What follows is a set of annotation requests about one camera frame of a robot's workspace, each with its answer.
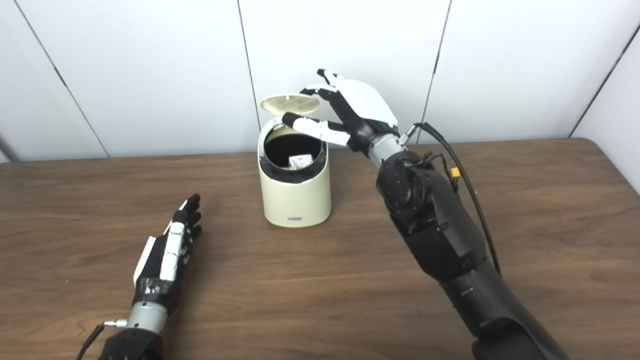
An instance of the black cable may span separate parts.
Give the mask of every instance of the black cable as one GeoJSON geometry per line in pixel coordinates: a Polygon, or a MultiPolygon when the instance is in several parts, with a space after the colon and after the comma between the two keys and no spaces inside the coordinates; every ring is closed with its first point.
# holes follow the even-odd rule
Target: black cable
{"type": "Polygon", "coordinates": [[[84,344],[82,344],[82,348],[80,348],[80,352],[78,353],[78,356],[76,357],[76,360],[82,360],[82,357],[84,356],[84,353],[86,352],[86,349],[88,349],[91,346],[93,341],[98,337],[98,335],[100,335],[102,330],[104,330],[104,323],[96,326],[95,329],[93,330],[93,332],[84,341],[84,344]]]}
{"type": "Polygon", "coordinates": [[[453,177],[453,175],[451,174],[451,171],[449,170],[449,166],[447,165],[447,160],[444,158],[444,154],[440,153],[430,157],[428,159],[428,163],[431,163],[433,160],[436,160],[437,158],[440,158],[440,160],[442,160],[442,167],[444,168],[444,173],[447,175],[447,178],[449,179],[449,185],[451,185],[451,189],[453,190],[453,192],[457,194],[458,193],[458,189],[456,186],[457,177],[453,177]]]}
{"type": "Polygon", "coordinates": [[[476,212],[478,214],[478,218],[480,218],[480,224],[482,225],[484,231],[484,237],[486,238],[486,243],[489,245],[489,252],[491,253],[491,259],[493,261],[493,266],[495,267],[495,271],[502,275],[500,270],[500,263],[498,262],[498,254],[495,251],[495,245],[493,244],[493,238],[491,237],[491,232],[489,231],[489,225],[486,223],[486,219],[484,217],[484,213],[482,211],[482,207],[480,206],[480,201],[477,198],[476,191],[474,190],[474,186],[471,185],[471,180],[465,171],[465,168],[462,166],[462,162],[458,159],[458,156],[453,151],[447,140],[444,140],[444,136],[440,134],[433,126],[429,125],[426,122],[417,122],[414,125],[425,130],[429,135],[433,136],[434,139],[438,140],[444,146],[445,150],[449,153],[453,162],[456,163],[458,170],[460,170],[460,176],[462,180],[464,180],[467,185],[467,189],[469,190],[469,194],[471,195],[471,200],[474,202],[474,206],[476,207],[476,212]]]}

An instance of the wooden tabletop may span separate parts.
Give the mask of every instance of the wooden tabletop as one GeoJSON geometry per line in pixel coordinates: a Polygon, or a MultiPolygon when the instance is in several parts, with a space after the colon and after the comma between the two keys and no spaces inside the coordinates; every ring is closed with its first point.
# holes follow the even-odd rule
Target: wooden tabletop
{"type": "MultiPolygon", "coordinates": [[[[572,359],[639,359],[640,199],[598,147],[454,148],[516,296],[572,359]]],[[[396,233],[369,160],[331,150],[330,166],[331,217],[284,229],[262,214],[254,153],[0,165],[0,358],[73,359],[99,322],[126,317],[147,236],[198,192],[204,232],[166,359],[472,359],[473,338],[396,233]]]]}

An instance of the silver cylinder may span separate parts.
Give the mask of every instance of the silver cylinder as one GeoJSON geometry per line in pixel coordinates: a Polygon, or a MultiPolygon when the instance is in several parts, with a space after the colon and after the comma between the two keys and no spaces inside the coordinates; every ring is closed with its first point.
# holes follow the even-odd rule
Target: silver cylinder
{"type": "Polygon", "coordinates": [[[145,329],[160,335],[167,317],[164,306],[155,302],[140,301],[133,305],[126,327],[145,329]]]}
{"type": "Polygon", "coordinates": [[[373,161],[377,168],[380,168],[382,163],[386,159],[389,159],[391,155],[405,150],[406,147],[398,144],[398,137],[396,135],[384,134],[371,142],[369,159],[373,161]]]}

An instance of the robotic finger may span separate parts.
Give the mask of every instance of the robotic finger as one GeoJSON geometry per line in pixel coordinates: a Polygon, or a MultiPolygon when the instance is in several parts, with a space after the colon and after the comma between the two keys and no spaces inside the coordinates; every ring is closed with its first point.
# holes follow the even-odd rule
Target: robotic finger
{"type": "Polygon", "coordinates": [[[336,88],[339,88],[346,80],[343,76],[325,69],[318,69],[317,74],[322,76],[327,84],[336,88]]]}
{"type": "Polygon", "coordinates": [[[282,123],[300,133],[320,139],[324,142],[347,146],[349,133],[342,124],[331,121],[321,121],[310,117],[298,115],[296,113],[285,113],[282,115],[282,123]]]}
{"type": "Polygon", "coordinates": [[[300,93],[305,95],[318,94],[326,101],[331,101],[331,98],[336,92],[337,89],[335,87],[322,83],[309,85],[306,88],[300,90],[300,93]]]}

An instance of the prosthetic hand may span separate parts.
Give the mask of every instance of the prosthetic hand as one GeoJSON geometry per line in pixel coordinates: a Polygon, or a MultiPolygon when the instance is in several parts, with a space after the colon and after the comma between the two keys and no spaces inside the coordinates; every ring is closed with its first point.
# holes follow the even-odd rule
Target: prosthetic hand
{"type": "Polygon", "coordinates": [[[133,275],[136,293],[126,319],[98,325],[84,343],[77,360],[105,326],[124,328],[107,339],[100,360],[162,360],[160,335],[166,319],[180,301],[180,283],[191,256],[193,240],[202,232],[200,196],[192,195],[173,214],[164,233],[150,236],[133,275]]]}
{"type": "Polygon", "coordinates": [[[440,283],[469,331],[478,360],[565,360],[567,355],[509,290],[486,255],[485,238],[457,196],[457,179],[447,181],[431,163],[404,144],[420,127],[450,152],[490,234],[464,168],[442,135],[416,123],[400,135],[397,120],[380,94],[365,83],[318,70],[327,84],[301,93],[327,100],[342,124],[294,113],[282,122],[302,133],[360,151],[379,168],[376,187],[391,219],[424,272],[440,283]]]}

